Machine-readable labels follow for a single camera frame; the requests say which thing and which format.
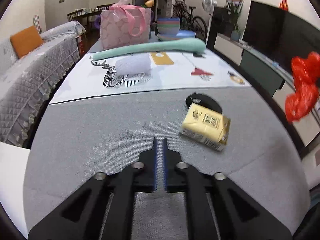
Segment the yellow tissue pack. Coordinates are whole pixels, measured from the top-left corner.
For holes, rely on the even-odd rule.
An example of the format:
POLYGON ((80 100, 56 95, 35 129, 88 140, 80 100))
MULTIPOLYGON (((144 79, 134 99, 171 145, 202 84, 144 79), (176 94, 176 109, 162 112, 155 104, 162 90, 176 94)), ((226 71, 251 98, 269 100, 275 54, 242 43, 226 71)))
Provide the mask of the yellow tissue pack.
POLYGON ((230 118, 192 103, 181 124, 180 133, 221 152, 227 146, 230 124, 230 118))

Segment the black wrapper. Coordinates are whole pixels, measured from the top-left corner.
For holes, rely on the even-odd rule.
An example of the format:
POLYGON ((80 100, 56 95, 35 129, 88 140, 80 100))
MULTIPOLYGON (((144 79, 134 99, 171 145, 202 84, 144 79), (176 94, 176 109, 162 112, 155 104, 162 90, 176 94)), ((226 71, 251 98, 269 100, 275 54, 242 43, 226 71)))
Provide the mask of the black wrapper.
POLYGON ((194 92, 185 99, 185 103, 188 107, 190 107, 192 103, 195 103, 197 105, 222 114, 222 108, 218 104, 218 102, 206 94, 194 92))

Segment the bubble wrap roll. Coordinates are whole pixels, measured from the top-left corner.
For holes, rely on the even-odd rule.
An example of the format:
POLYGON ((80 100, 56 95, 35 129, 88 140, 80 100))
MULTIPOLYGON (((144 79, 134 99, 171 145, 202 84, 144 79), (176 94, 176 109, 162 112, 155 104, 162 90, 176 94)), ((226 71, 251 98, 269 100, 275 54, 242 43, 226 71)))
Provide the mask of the bubble wrap roll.
POLYGON ((148 54, 127 56, 116 62, 115 77, 148 73, 151 70, 151 60, 148 54))

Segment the red plastic bag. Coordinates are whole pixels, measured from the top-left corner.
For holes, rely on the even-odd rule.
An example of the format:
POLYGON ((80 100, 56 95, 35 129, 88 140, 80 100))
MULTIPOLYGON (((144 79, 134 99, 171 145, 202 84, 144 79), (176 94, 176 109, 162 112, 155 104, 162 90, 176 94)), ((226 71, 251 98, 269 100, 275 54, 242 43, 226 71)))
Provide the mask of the red plastic bag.
POLYGON ((295 92, 285 100, 285 115, 288 122, 299 121, 308 115, 319 97, 319 54, 310 52, 306 59, 294 57, 291 60, 295 92))

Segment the white printed table mat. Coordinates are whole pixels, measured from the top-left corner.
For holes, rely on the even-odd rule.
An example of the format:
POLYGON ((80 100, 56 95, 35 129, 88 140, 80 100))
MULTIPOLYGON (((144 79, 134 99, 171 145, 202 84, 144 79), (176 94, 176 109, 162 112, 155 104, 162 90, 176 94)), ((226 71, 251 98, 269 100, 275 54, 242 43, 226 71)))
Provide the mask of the white printed table mat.
POLYGON ((247 88, 251 84, 230 64, 210 50, 201 57, 191 53, 168 52, 172 65, 156 65, 145 75, 107 82, 107 70, 91 63, 86 54, 70 71, 50 104, 99 96, 182 88, 247 88))

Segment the blue plate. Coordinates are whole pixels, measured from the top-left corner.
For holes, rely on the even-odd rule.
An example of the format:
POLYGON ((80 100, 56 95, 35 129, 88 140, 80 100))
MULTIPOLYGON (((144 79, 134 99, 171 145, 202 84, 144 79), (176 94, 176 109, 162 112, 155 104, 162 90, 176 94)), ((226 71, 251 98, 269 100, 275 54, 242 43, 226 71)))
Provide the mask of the blue plate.
POLYGON ((182 38, 194 38, 196 33, 189 30, 180 30, 177 34, 160 34, 158 33, 157 37, 160 41, 173 41, 180 40, 182 38))

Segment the white green tv cabinet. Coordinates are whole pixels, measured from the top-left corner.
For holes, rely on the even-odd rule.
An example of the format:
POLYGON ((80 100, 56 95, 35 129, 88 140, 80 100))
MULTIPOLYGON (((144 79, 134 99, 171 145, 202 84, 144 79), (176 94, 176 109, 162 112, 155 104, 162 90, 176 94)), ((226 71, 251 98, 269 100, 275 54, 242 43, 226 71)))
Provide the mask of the white green tv cabinet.
MULTIPOLYGON (((236 63, 252 77, 285 111, 285 100, 294 92, 293 78, 278 64, 265 55, 242 43, 235 42, 223 34, 217 34, 214 49, 236 63)), ((294 121, 292 126, 299 135, 306 152, 319 146, 319 114, 313 109, 307 116, 294 121)))

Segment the stack of coloured bowls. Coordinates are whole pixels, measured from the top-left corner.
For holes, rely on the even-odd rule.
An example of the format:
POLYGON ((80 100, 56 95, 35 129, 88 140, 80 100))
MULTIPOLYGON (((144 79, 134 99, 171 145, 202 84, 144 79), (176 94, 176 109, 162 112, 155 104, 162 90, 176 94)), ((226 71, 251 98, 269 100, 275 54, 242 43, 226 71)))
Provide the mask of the stack of coloured bowls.
POLYGON ((159 18, 157 30, 160 34, 176 35, 180 31, 179 18, 159 18))

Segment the grey covered sofa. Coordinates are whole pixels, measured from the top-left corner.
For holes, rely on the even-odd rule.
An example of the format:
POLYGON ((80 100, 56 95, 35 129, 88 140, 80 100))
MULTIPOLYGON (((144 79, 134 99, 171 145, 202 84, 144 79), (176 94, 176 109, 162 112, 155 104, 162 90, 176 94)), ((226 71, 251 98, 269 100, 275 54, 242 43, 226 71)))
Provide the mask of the grey covered sofa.
POLYGON ((54 27, 22 58, 9 38, 1 41, 1 142, 23 146, 43 103, 79 61, 77 39, 85 32, 78 21, 54 27))

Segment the bicycle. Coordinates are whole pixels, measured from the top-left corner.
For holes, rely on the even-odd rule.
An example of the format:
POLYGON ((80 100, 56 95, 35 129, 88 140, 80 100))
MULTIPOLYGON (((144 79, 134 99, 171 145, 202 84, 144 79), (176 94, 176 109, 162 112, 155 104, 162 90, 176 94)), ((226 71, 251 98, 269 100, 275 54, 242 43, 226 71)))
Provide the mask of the bicycle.
POLYGON ((200 16, 194 16, 193 12, 196 7, 189 6, 187 8, 185 1, 176 1, 173 5, 173 18, 180 19, 180 29, 193 31, 196 38, 205 40, 208 33, 207 25, 200 16))

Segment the black speaker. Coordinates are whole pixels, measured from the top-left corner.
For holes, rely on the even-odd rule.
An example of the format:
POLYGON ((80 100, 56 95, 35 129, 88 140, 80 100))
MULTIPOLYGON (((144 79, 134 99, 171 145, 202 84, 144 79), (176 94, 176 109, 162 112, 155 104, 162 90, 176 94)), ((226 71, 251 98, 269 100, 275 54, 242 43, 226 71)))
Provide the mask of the black speaker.
POLYGON ((229 20, 229 14, 226 8, 215 7, 212 15, 210 32, 208 33, 207 48, 212 50, 215 45, 217 34, 225 32, 226 24, 229 20))

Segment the dining table with chairs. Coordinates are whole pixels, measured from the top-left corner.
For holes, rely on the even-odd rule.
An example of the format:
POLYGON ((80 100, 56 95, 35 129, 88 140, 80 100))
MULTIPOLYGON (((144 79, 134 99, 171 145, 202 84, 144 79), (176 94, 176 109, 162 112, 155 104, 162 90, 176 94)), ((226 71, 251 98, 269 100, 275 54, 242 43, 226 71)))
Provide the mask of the dining table with chairs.
POLYGON ((105 5, 99 5, 97 6, 93 11, 86 12, 84 9, 80 9, 71 13, 67 14, 67 19, 69 22, 71 21, 78 21, 80 23, 83 23, 83 20, 86 20, 86 23, 89 22, 89 19, 91 17, 97 17, 101 14, 102 11, 108 10, 109 7, 111 7, 112 4, 105 4, 105 5))

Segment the white standing fan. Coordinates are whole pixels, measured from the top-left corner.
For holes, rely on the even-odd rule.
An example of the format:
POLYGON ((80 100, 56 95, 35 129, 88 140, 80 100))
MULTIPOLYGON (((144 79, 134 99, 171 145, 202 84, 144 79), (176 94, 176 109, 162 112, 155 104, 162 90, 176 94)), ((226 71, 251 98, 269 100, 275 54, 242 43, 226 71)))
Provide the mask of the white standing fan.
POLYGON ((209 14, 209 21, 208 21, 208 30, 207 30, 207 36, 206 36, 206 44, 208 43, 210 28, 212 24, 212 15, 214 12, 214 8, 217 6, 216 0, 202 0, 202 7, 205 12, 209 14))

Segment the black television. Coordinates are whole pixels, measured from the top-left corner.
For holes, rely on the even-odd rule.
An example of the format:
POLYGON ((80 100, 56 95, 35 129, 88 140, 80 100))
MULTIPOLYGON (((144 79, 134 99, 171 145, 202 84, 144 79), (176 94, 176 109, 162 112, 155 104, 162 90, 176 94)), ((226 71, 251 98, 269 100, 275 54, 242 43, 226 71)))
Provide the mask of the black television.
POLYGON ((295 56, 319 53, 319 30, 302 18, 268 4, 252 1, 242 38, 249 46, 292 72, 295 56))

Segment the orange cushion far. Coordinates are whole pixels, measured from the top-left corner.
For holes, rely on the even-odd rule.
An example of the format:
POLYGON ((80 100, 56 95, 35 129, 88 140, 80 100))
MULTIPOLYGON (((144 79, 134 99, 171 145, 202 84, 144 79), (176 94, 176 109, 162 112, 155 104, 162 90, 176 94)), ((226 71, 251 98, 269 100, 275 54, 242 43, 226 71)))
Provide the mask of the orange cushion far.
POLYGON ((35 26, 26 28, 15 35, 10 36, 10 42, 18 58, 21 59, 31 51, 43 44, 43 39, 39 35, 35 26))

